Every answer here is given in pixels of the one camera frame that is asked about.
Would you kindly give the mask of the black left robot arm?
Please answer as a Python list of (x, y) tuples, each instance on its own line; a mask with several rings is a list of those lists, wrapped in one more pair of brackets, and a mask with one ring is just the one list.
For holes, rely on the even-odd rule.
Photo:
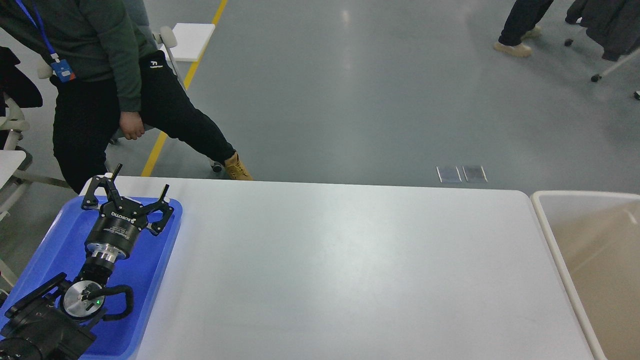
[(62, 208), (2, 308), (3, 360), (111, 360), (139, 344), (182, 209), (168, 184), (134, 199), (116, 178)]

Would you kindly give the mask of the seated person's hand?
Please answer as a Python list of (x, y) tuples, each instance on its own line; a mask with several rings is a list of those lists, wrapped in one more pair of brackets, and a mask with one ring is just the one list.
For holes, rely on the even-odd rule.
[(121, 111), (119, 129), (128, 141), (135, 141), (146, 133), (142, 118), (137, 111)]

